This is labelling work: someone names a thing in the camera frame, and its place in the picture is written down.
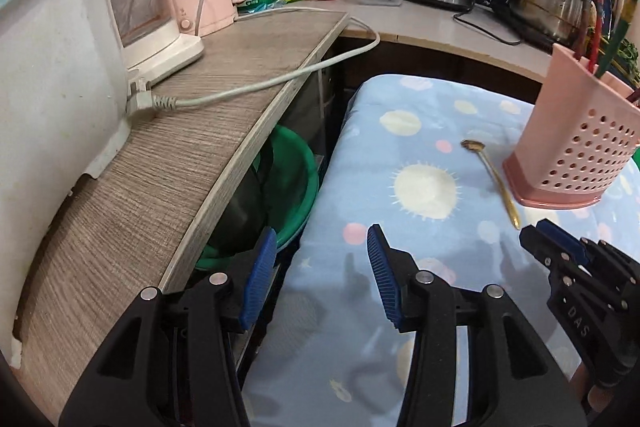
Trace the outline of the green chopstick gold band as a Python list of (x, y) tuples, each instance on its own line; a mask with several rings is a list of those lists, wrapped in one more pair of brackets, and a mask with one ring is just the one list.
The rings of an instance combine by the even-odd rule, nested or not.
[(623, 38), (626, 37), (626, 33), (634, 19), (634, 12), (636, 12), (638, 0), (625, 0), (623, 4), (622, 12), (620, 12), (620, 19), (616, 23), (612, 38), (608, 43), (604, 57), (600, 61), (598, 68), (594, 75), (597, 78), (601, 78), (610, 67), (613, 58), (616, 57), (620, 45), (623, 42)]

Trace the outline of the dark red chopstick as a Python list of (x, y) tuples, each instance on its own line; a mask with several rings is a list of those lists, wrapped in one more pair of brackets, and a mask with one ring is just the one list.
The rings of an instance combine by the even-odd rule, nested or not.
[(579, 61), (585, 53), (586, 38), (589, 27), (590, 11), (592, 0), (582, 0), (582, 9), (580, 10), (580, 20), (578, 26), (577, 37), (574, 42), (574, 54), (573, 57), (576, 61)]
[(637, 102), (640, 98), (640, 89), (636, 89), (634, 90), (634, 92), (632, 92), (630, 95), (627, 96), (626, 100), (629, 103), (634, 103)]

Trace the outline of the green plastic basin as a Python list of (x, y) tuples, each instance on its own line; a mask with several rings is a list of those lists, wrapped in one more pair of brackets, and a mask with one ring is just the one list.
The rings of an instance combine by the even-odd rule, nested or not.
[(264, 228), (283, 251), (302, 231), (319, 192), (316, 158), (306, 141), (278, 124), (244, 174), (210, 234), (195, 269), (224, 269), (254, 246)]

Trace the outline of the pink perforated utensil holder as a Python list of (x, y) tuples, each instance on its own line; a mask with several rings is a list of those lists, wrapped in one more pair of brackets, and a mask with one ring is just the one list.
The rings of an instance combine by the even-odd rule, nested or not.
[(639, 107), (631, 87), (588, 61), (553, 47), (547, 77), (503, 171), (528, 207), (571, 210), (602, 198), (639, 145)]

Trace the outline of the blue planet pattern tablecloth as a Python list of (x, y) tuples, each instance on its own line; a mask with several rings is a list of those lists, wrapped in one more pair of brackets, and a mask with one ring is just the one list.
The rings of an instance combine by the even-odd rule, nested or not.
[[(396, 423), (413, 338), (384, 314), (367, 255), (370, 225), (451, 285), (506, 288), (563, 372), (577, 369), (547, 307), (548, 274), (521, 247), (486, 170), (511, 154), (531, 111), (445, 80), (363, 83), (244, 384), (253, 425)], [(484, 158), (465, 150), (467, 139), (484, 144)]]

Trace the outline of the gold flower spoon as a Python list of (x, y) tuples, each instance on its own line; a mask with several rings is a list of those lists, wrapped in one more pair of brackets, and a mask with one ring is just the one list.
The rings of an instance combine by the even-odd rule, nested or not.
[(504, 184), (503, 179), (498, 173), (498, 170), (494, 165), (492, 165), (491, 160), (487, 156), (485, 152), (485, 144), (477, 140), (465, 139), (461, 141), (461, 146), (465, 148), (465, 150), (469, 150), (480, 158), (480, 161), (484, 164), (487, 172), (494, 180), (497, 191), (502, 199), (503, 206), (504, 208), (506, 208), (506, 213), (508, 214), (511, 221), (511, 225), (514, 226), (515, 230), (519, 230), (522, 226), (520, 214), (516, 209), (514, 200), (510, 192), (506, 188), (506, 184)]

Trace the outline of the white blue plastic bin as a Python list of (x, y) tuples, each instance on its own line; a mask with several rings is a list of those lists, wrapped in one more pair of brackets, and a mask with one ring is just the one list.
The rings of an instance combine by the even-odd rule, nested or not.
[(1, 0), (1, 354), (58, 208), (125, 144), (127, 69), (111, 0)]

